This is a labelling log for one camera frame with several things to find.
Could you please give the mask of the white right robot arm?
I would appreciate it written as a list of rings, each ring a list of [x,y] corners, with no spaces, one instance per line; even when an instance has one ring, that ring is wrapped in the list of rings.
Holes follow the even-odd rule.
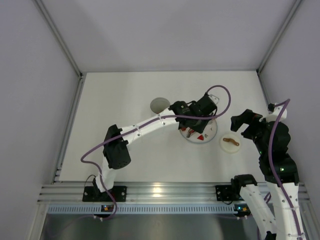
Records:
[[[273,210],[258,192],[258,183],[251,174],[231,179],[234,194],[249,207],[263,240],[302,240],[305,237],[298,197],[298,168],[287,152],[291,141],[289,128],[280,121],[284,112],[284,108],[275,107],[263,117],[247,109],[231,117],[233,132],[243,124],[248,125],[241,135],[256,146],[259,168],[271,195]]]

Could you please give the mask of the red orange food slices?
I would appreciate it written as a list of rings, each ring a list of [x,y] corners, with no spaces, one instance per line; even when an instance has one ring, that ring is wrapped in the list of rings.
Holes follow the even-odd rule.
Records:
[[[180,129],[180,132],[183,134],[183,135],[186,135],[186,136],[190,136],[192,135],[195,131],[191,128],[181,128]]]

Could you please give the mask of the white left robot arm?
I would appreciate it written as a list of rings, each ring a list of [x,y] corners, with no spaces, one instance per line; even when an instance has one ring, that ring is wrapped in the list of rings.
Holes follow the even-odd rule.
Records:
[[[108,128],[103,146],[104,160],[101,173],[93,184],[97,194],[104,193],[114,186],[117,170],[131,163],[130,150],[148,137],[160,135],[165,131],[176,131],[189,142],[202,144],[211,141],[218,125],[213,118],[218,110],[219,98],[205,94],[198,101],[176,101],[168,108],[131,126]]]

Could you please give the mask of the metal tongs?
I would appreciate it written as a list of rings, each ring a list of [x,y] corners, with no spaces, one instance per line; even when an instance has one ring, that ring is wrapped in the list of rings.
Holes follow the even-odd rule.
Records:
[[[187,139],[189,139],[194,133],[196,133],[195,130],[193,130],[192,128],[187,128],[186,129],[186,133],[185,133],[185,137]]]

